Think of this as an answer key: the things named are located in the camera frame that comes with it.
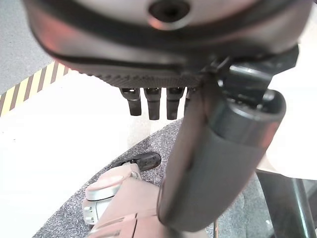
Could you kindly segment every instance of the metal pole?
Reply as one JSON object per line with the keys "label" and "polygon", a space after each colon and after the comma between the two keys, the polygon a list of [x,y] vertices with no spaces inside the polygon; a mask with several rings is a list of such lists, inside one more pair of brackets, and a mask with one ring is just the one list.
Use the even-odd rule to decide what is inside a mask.
{"label": "metal pole", "polygon": [[303,181],[279,174],[257,173],[275,238],[316,238]]}

